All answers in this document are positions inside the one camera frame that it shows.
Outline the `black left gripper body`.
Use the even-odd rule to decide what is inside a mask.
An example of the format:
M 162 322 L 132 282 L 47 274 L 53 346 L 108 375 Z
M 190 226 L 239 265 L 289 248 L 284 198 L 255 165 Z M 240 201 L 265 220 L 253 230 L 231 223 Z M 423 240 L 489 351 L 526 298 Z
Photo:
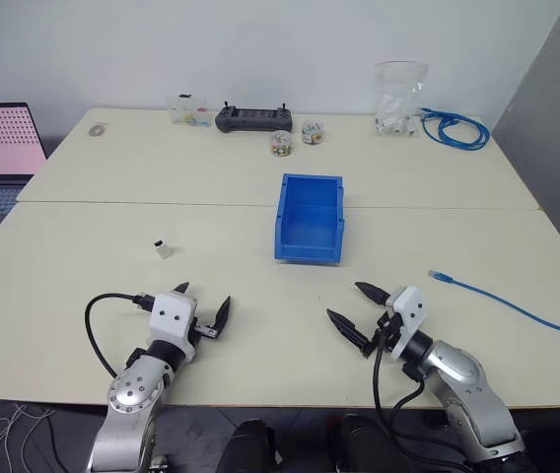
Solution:
M 201 325 L 197 317 L 192 318 L 189 329 L 189 342 L 192 346 L 197 346 L 202 338 L 216 339 L 217 337 L 217 320 L 211 325 Z

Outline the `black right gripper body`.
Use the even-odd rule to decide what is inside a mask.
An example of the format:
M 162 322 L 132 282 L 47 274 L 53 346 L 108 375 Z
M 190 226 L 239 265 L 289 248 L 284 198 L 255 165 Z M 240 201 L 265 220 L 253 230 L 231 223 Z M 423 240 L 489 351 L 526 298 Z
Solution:
M 377 321 L 377 328 L 371 339 L 361 349 L 364 358 L 369 358 L 372 353 L 382 346 L 387 353 L 391 353 L 401 336 L 403 320 L 399 312 L 394 315 L 384 313 Z

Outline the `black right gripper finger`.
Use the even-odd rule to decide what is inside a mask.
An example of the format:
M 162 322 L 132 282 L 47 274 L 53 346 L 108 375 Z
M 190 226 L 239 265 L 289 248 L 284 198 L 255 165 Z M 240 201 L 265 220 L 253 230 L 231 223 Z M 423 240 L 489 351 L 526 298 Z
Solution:
M 355 286 L 373 303 L 386 305 L 388 292 L 368 282 L 356 282 Z
M 328 308 L 326 313 L 339 333 L 357 348 L 367 345 L 367 338 L 356 329 L 355 325 L 342 314 Z

